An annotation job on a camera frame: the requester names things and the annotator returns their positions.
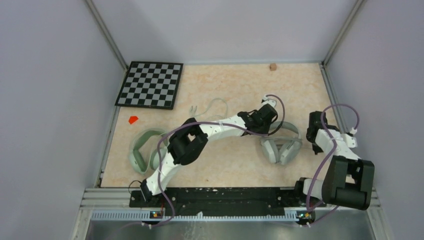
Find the mint green headphones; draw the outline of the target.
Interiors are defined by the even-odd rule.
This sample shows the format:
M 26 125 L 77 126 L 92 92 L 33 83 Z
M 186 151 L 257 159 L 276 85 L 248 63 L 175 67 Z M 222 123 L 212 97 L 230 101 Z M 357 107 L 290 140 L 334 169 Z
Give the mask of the mint green headphones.
M 167 132 L 161 128 L 149 128 L 139 132 L 132 140 L 128 160 L 132 168 L 139 174 L 144 175 L 149 170 L 159 167 L 159 152 L 164 156 L 167 152 L 169 140 L 166 137 L 160 144 L 159 150 L 153 145 L 154 140 L 160 140 Z

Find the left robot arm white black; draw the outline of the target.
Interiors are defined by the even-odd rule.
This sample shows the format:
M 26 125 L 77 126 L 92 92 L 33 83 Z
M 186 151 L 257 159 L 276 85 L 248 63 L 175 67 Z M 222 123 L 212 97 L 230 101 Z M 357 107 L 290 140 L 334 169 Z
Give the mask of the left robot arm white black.
M 229 137 L 256 135 L 266 137 L 277 119 L 274 100 L 265 100 L 258 110 L 241 111 L 217 121 L 197 121 L 189 118 L 163 138 L 166 150 L 157 150 L 158 168 L 140 184 L 141 200 L 149 207 L 160 202 L 160 195 L 178 170 L 193 163 L 207 143 Z

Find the white gaming headphones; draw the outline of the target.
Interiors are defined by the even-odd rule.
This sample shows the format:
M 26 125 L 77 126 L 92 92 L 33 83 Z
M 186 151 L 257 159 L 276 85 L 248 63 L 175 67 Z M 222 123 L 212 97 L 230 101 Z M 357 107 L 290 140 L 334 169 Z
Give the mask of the white gaming headphones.
M 303 146 L 301 132 L 290 122 L 283 122 L 280 129 L 289 130 L 295 136 L 262 137 L 260 145 L 263 155 L 272 164 L 286 165 L 296 158 Z

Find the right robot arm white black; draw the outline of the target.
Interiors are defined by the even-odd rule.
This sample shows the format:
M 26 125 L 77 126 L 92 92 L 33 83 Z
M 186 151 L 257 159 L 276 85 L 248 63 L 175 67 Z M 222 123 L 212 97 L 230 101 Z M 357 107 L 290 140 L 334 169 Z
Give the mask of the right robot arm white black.
M 293 200 L 299 206 L 307 206 L 313 198 L 325 204 L 358 210 L 370 206 L 375 166 L 361 159 L 352 149 L 357 146 L 351 133 L 340 133 L 329 125 L 326 113 L 314 111 L 309 114 L 306 139 L 312 144 L 314 154 L 325 153 L 330 160 L 323 180 L 312 181 L 301 177 L 295 183 Z

